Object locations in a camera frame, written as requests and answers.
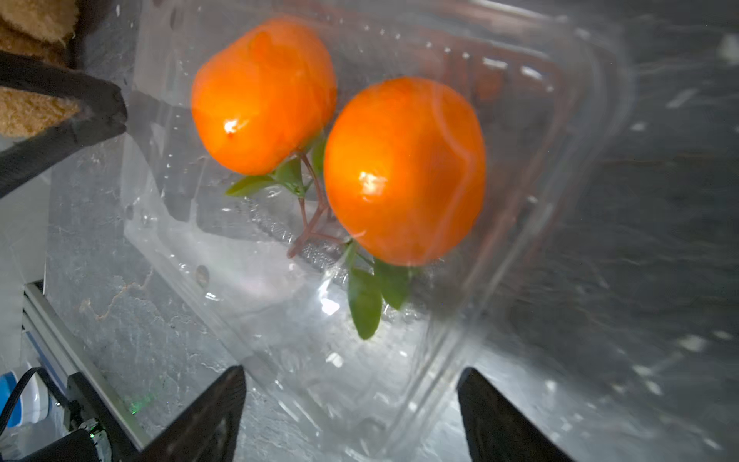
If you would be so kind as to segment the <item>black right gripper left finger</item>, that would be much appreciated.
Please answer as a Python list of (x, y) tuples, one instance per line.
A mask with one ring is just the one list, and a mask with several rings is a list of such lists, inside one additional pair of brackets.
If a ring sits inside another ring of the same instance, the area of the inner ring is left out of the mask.
[(232, 461), (246, 393), (244, 368), (228, 368), (137, 459)]

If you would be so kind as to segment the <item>orange eight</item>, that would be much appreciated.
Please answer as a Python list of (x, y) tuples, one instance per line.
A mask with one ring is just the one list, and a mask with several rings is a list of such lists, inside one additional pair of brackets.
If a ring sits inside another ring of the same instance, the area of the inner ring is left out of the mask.
[(471, 104), (447, 85), (400, 77), (356, 94), (336, 119), (324, 182), (340, 224), (396, 266), (422, 267), (471, 232), (486, 150)]

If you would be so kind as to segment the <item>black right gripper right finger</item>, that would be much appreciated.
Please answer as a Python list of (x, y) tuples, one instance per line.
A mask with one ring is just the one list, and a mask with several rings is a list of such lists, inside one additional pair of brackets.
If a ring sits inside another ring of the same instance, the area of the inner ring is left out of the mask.
[(474, 462), (572, 459), (476, 369), (461, 373), (457, 398)]

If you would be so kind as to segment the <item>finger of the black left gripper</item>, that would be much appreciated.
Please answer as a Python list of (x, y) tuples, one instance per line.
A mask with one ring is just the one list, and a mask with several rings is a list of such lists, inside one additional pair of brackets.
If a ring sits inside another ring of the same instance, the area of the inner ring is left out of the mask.
[(1, 196), (34, 179), (88, 146), (126, 131), (127, 111), (121, 89), (72, 69), (39, 67), (30, 73), (1, 71), (1, 86), (76, 101), (81, 112), (37, 136), (1, 152)]

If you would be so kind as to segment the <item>orange seven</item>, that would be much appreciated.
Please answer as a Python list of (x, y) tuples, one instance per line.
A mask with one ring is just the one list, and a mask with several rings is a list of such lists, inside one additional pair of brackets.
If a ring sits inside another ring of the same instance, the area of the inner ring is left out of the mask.
[(337, 97), (334, 67), (319, 36), (292, 19), (273, 19), (200, 67), (192, 118), (218, 163), (262, 175), (327, 127)]

